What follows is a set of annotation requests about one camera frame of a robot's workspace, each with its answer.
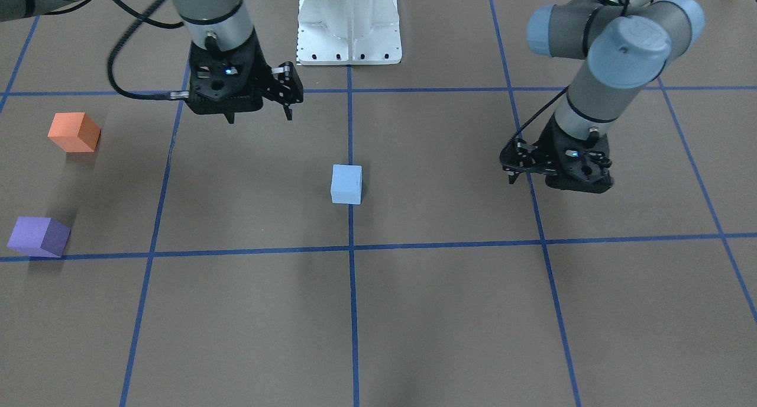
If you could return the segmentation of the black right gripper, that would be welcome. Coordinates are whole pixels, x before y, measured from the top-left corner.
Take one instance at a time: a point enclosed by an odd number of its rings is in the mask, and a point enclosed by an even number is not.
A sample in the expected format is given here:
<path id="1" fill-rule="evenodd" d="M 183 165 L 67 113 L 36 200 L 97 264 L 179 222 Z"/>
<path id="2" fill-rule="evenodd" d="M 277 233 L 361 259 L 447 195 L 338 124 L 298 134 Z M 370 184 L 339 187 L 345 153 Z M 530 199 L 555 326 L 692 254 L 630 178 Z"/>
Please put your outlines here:
<path id="1" fill-rule="evenodd" d="M 295 64 L 267 64 L 256 31 L 235 49 L 222 51 L 206 38 L 206 48 L 191 45 L 186 104 L 196 114 L 222 114 L 235 124 L 235 114 L 255 112 L 263 100 L 279 103 L 287 121 L 294 119 L 294 104 L 305 100 L 305 89 Z"/>

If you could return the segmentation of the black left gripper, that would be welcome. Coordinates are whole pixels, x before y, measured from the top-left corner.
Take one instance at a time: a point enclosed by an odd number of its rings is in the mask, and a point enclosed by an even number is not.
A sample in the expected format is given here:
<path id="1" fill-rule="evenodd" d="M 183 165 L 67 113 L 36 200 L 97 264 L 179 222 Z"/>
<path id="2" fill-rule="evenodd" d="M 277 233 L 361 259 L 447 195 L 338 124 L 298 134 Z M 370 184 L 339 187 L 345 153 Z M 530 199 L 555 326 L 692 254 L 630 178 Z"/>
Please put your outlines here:
<path id="1" fill-rule="evenodd" d="M 552 117 L 538 140 L 529 144 L 514 138 L 500 152 L 500 164 L 513 185 L 522 173 L 540 173 L 547 186 L 576 192 L 603 193 L 614 185 L 609 168 L 607 135 L 592 133 L 586 140 L 568 135 Z"/>

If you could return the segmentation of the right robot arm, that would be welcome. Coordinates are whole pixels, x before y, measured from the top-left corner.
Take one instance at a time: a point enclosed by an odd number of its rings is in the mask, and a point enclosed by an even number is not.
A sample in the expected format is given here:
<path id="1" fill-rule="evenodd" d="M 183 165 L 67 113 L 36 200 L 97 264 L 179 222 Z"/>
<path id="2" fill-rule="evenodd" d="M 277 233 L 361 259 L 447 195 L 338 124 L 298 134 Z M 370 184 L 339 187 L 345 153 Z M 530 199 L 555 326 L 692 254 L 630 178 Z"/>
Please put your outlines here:
<path id="1" fill-rule="evenodd" d="M 124 97 L 141 101 L 181 101 L 195 114 L 219 114 L 233 124 L 240 113 L 255 112 L 265 101 L 282 106 L 286 119 L 303 102 L 305 90 L 295 64 L 270 66 L 263 56 L 246 0 L 152 0 L 138 10 L 110 0 L 132 17 L 106 58 L 106 78 Z M 67 14 L 92 0 L 2 0 L 2 21 Z M 117 82 L 115 62 L 136 31 L 145 25 L 185 29 L 191 37 L 184 90 L 138 93 Z"/>

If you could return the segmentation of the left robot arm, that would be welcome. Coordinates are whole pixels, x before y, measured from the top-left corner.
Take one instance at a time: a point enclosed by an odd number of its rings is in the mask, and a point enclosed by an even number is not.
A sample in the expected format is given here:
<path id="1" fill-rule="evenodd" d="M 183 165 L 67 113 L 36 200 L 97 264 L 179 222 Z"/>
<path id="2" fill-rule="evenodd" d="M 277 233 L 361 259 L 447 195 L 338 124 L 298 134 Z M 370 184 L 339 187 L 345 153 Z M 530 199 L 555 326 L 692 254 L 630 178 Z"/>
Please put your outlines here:
<path id="1" fill-rule="evenodd" d="M 551 100 L 555 110 L 539 138 L 528 143 L 515 133 L 503 147 L 508 182 L 540 173 L 554 189 L 608 191 L 609 129 L 705 26 L 695 0 L 571 0 L 538 8 L 526 27 L 530 51 L 583 64 Z"/>

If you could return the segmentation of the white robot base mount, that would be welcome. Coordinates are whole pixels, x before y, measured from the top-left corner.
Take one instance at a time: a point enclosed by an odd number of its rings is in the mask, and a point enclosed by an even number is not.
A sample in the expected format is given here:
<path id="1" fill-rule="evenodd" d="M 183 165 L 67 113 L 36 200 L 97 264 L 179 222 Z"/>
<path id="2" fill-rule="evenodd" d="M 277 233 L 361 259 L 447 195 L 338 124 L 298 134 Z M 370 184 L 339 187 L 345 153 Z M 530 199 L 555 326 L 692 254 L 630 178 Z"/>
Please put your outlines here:
<path id="1" fill-rule="evenodd" d="M 378 66 L 403 58 L 397 0 L 299 0 L 296 57 L 305 66 Z"/>

